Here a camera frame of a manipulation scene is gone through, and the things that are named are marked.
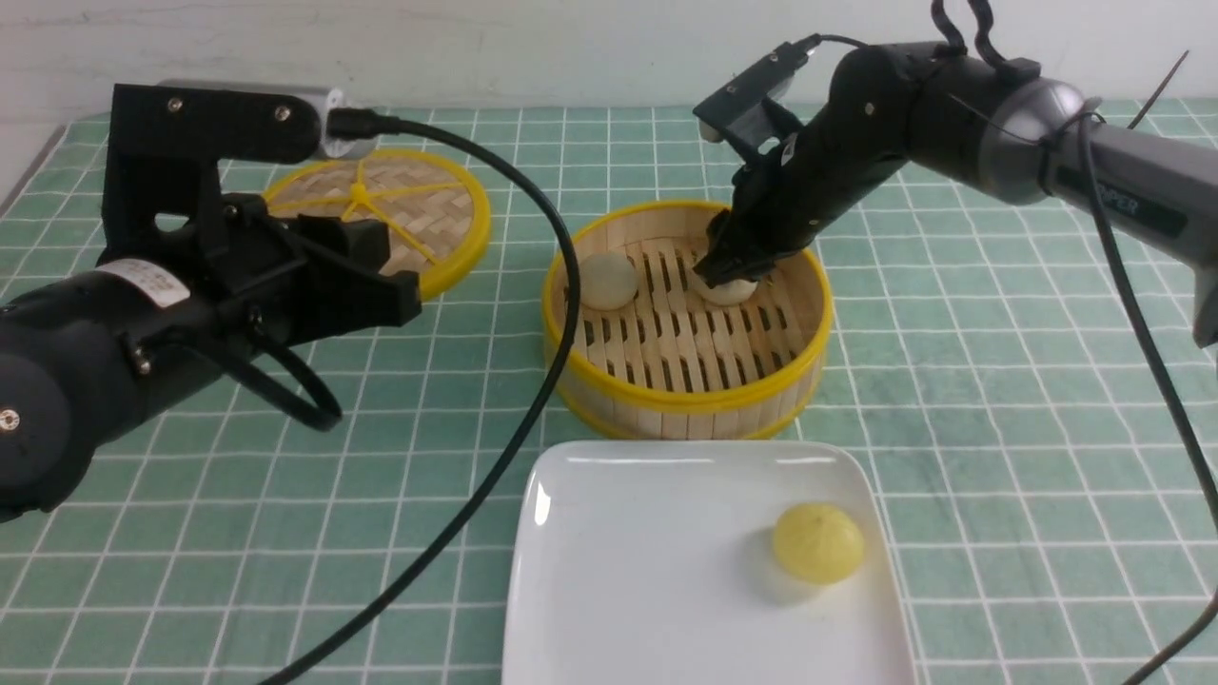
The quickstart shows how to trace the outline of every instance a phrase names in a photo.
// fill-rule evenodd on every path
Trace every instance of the bamboo steamer lid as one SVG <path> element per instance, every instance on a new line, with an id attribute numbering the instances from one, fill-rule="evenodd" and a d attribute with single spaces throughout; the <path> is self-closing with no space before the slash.
<path id="1" fill-rule="evenodd" d="M 424 300 L 456 285 L 491 239 L 486 190 L 464 167 L 417 150 L 378 150 L 362 160 L 322 162 L 266 193 L 272 216 L 378 219 L 390 228 L 382 275 L 419 273 Z"/>

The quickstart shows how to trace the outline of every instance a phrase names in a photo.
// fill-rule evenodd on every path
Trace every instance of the yellow steamed bun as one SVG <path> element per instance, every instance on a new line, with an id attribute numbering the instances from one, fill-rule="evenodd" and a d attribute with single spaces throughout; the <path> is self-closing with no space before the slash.
<path id="1" fill-rule="evenodd" d="M 849 578 L 862 564 L 866 547 L 854 519 L 833 505 L 816 502 L 783 512 L 771 541 L 783 570 L 816 585 Z"/>

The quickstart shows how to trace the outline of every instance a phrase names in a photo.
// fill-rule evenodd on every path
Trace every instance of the white wall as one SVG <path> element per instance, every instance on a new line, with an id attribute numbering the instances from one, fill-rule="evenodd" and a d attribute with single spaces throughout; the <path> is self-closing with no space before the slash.
<path id="1" fill-rule="evenodd" d="M 1218 95 L 1218 0 L 993 0 L 995 44 L 1091 94 Z M 963 0 L 949 1 L 966 35 Z M 116 80 L 336 83 L 415 106 L 692 104 L 782 40 L 934 39 L 929 0 L 0 0 L 0 123 L 102 111 Z M 840 51 L 789 100 L 818 101 Z"/>

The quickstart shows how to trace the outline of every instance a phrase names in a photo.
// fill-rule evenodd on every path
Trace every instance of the black bracket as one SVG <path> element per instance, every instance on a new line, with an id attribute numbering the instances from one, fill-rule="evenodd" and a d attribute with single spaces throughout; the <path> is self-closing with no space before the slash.
<path id="1" fill-rule="evenodd" d="M 276 116 L 281 111 L 291 116 Z M 114 87 L 99 263 L 160 261 L 218 301 L 278 293 L 292 322 L 289 345 L 407 323 L 421 311 L 419 277 L 378 273 L 390 251 L 384 223 L 281 221 L 259 195 L 222 191 L 219 160 L 294 165 L 320 140 L 317 111 L 290 95 Z M 158 215 L 186 221 L 167 232 Z"/>
<path id="2" fill-rule="evenodd" d="M 726 141 L 747 166 L 756 166 L 761 145 L 771 138 L 786 140 L 804 126 L 773 98 L 806 63 L 808 54 L 790 43 L 754 62 L 693 108 L 703 137 Z"/>

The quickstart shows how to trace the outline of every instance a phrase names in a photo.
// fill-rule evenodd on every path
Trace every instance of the black cable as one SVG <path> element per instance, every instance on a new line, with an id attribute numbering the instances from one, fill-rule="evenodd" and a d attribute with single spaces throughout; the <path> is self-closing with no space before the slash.
<path id="1" fill-rule="evenodd" d="M 973 46 L 977 48 L 977 54 L 985 60 L 985 63 L 991 67 L 998 67 L 1006 61 L 1006 57 L 999 54 L 990 43 L 989 32 L 994 28 L 994 10 L 990 9 L 988 0 L 968 0 L 968 6 L 973 10 L 973 17 L 977 18 L 977 35 L 973 38 Z"/>
<path id="2" fill-rule="evenodd" d="M 943 9 L 943 0 L 931 2 L 931 21 L 934 22 L 934 28 L 939 29 L 939 33 L 946 39 L 948 45 L 951 45 L 956 50 L 966 49 L 965 35 L 960 33 L 956 24 L 951 22 L 951 17 L 948 16 L 948 11 Z"/>
<path id="3" fill-rule="evenodd" d="M 554 205 L 548 197 L 546 197 L 546 194 L 542 193 L 536 184 L 529 180 L 529 178 L 519 169 L 513 167 L 495 152 L 491 152 L 486 147 L 482 147 L 481 145 L 459 135 L 454 135 L 447 130 L 430 127 L 428 124 L 378 115 L 370 110 L 336 110 L 331 112 L 329 133 L 339 138 L 359 139 L 386 134 L 418 135 L 420 138 L 428 138 L 435 140 L 436 143 L 456 147 L 457 150 L 485 162 L 491 168 L 507 177 L 508 180 L 520 186 L 525 195 L 527 195 L 529 199 L 536 202 L 537 207 L 541 208 L 542 213 L 549 221 L 551 227 L 554 229 L 554 236 L 558 239 L 558 249 L 563 255 L 563 263 L 566 266 L 568 274 L 566 319 L 563 324 L 563 336 L 558 342 L 554 361 L 549 364 L 549 371 L 546 373 L 546 379 L 542 380 L 536 399 L 533 399 L 532 405 L 529 406 L 529 411 L 525 412 L 525 417 L 520 421 L 520 425 L 516 428 L 516 431 L 512 434 L 512 438 L 508 440 L 508 444 L 499 455 L 499 458 L 495 462 L 495 466 L 491 467 L 490 473 L 486 474 L 486 478 L 470 496 L 469 501 L 466 501 L 460 511 L 457 512 L 457 516 L 454 516 L 448 525 L 440 531 L 440 535 L 436 535 L 436 539 L 428 545 L 423 553 L 419 555 L 419 557 L 414 559 L 414 562 L 410 563 L 410 566 L 402 572 L 396 580 L 390 583 L 375 600 L 352 617 L 351 620 L 342 625 L 342 628 L 323 640 L 318 646 L 313 647 L 292 663 L 285 665 L 280 672 L 267 678 L 266 680 L 262 680 L 259 685 L 284 685 L 286 683 L 291 683 L 301 675 L 304 675 L 314 665 L 322 663 L 323 659 L 337 651 L 339 647 L 354 637 L 361 630 L 375 620 L 381 612 L 389 608 L 389 606 L 392 605 L 393 601 L 397 600 L 397 597 L 406 591 L 406 589 L 409 587 L 415 579 L 419 578 L 428 566 L 430 566 L 431 562 L 440 556 L 440 552 L 442 552 L 445 547 L 447 547 L 453 539 L 457 538 L 460 529 L 469 523 L 469 519 L 474 517 L 479 507 L 482 506 L 486 497 L 495 489 L 496 484 L 498 484 L 503 473 L 512 464 L 512 460 L 515 458 L 520 446 L 524 444 L 525 438 L 527 438 L 529 433 L 532 430 L 533 424 L 537 423 L 537 418 L 541 416 L 541 412 L 546 408 L 546 402 L 549 400 L 551 394 L 553 394 L 554 386 L 558 384 L 558 378 L 566 363 L 566 357 L 570 355 L 571 346 L 575 344 L 575 329 L 580 319 L 580 263 L 579 257 L 575 254 L 575 244 L 571 243 L 571 235 L 566 229 L 566 224 L 558 215 L 558 210 L 554 208 Z"/>
<path id="4" fill-rule="evenodd" d="M 1150 327 L 1146 325 L 1146 319 L 1142 317 L 1141 307 L 1138 305 L 1138 297 L 1134 295 L 1133 286 L 1129 284 L 1129 274 L 1125 273 L 1124 262 L 1121 258 L 1121 251 L 1117 247 L 1117 240 L 1112 235 L 1112 224 L 1108 222 L 1107 211 L 1104 208 L 1104 202 L 1100 199 L 1100 185 L 1095 178 L 1095 158 L 1091 154 L 1091 126 L 1093 118 L 1096 115 L 1094 112 L 1086 111 L 1083 113 L 1082 119 L 1078 122 L 1078 156 L 1079 167 L 1083 173 L 1083 182 L 1086 184 L 1088 202 L 1091 208 L 1091 217 L 1095 219 L 1095 229 L 1100 234 L 1100 244 L 1104 246 L 1104 256 L 1108 260 L 1108 268 L 1112 271 L 1112 280 L 1116 284 L 1117 294 L 1121 296 L 1121 303 L 1125 308 L 1125 316 L 1129 317 L 1129 323 L 1134 329 L 1134 335 L 1138 338 L 1138 345 L 1142 350 L 1142 355 L 1146 357 L 1146 366 L 1150 367 L 1151 374 L 1155 377 L 1155 384 L 1158 386 L 1158 391 L 1163 395 L 1163 401 L 1167 403 L 1167 410 L 1172 414 L 1172 421 L 1175 423 L 1175 429 L 1180 434 L 1180 441 L 1184 444 L 1184 450 L 1189 455 L 1189 461 L 1192 463 L 1192 470 L 1196 472 L 1197 481 L 1201 484 L 1201 492 L 1205 495 L 1206 505 L 1209 507 L 1209 516 L 1214 520 L 1214 527 L 1218 528 L 1218 484 L 1214 483 L 1213 472 L 1209 470 L 1209 464 L 1206 463 L 1205 453 L 1201 451 L 1201 444 L 1197 441 L 1197 435 L 1192 430 L 1192 424 L 1189 422 L 1188 411 L 1184 408 L 1184 402 L 1180 401 L 1180 395 L 1175 391 L 1175 385 L 1172 383 L 1172 375 L 1163 363 L 1163 357 L 1160 356 L 1158 349 L 1155 346 L 1155 339 L 1150 333 Z M 1153 657 L 1150 658 L 1141 668 L 1134 672 L 1125 681 L 1124 685 L 1139 685 L 1151 676 L 1156 670 L 1158 670 L 1163 664 L 1166 664 L 1172 657 L 1180 653 L 1190 642 L 1197 639 L 1205 629 L 1213 623 L 1214 618 L 1218 617 L 1218 590 L 1214 590 L 1213 597 L 1209 603 L 1206 605 L 1205 611 L 1201 616 L 1184 630 L 1177 639 L 1172 640 L 1170 644 L 1164 646 Z"/>
<path id="5" fill-rule="evenodd" d="M 795 48 L 799 48 L 804 52 L 818 48 L 822 43 L 840 43 L 843 45 L 850 45 L 853 48 L 868 48 L 868 45 L 861 40 L 854 38 L 847 38 L 845 35 L 838 35 L 836 33 L 814 33 L 803 40 L 795 43 Z"/>
<path id="6" fill-rule="evenodd" d="M 268 375 L 264 371 L 250 363 L 247 360 L 234 355 L 227 346 L 212 340 L 207 335 L 200 335 L 192 328 L 175 325 L 160 336 L 147 341 L 147 347 L 153 351 L 164 347 L 180 347 L 199 357 L 207 360 L 225 375 L 235 380 L 239 385 L 262 397 L 268 405 L 284 412 L 294 421 L 298 421 L 313 430 L 330 430 L 342 421 L 342 406 L 334 394 L 318 378 L 317 373 L 309 368 L 304 360 L 296 356 L 287 347 L 268 338 L 257 325 L 251 325 L 246 335 L 253 346 L 266 352 L 270 358 L 279 362 L 296 383 L 313 400 L 306 402 L 283 383 Z"/>
<path id="7" fill-rule="evenodd" d="M 1189 59 L 1189 52 L 1190 52 L 1189 50 L 1185 50 L 1184 54 L 1180 55 L 1178 60 L 1175 60 L 1175 63 L 1172 65 L 1172 71 L 1167 72 L 1167 76 L 1163 77 L 1163 80 L 1158 82 L 1158 85 L 1155 88 L 1155 93 L 1150 94 L 1150 100 L 1146 100 L 1146 104 L 1142 105 L 1142 108 L 1138 110 L 1138 115 L 1134 116 L 1132 122 L 1129 122 L 1129 130 L 1138 128 L 1138 124 L 1141 123 L 1142 117 L 1150 113 L 1150 108 L 1153 107 L 1155 102 L 1158 101 L 1158 96 L 1162 95 L 1163 90 L 1167 89 L 1167 84 L 1172 83 L 1172 79 L 1175 78 L 1175 72 L 1180 71 L 1180 65 L 1184 63 L 1184 60 Z"/>

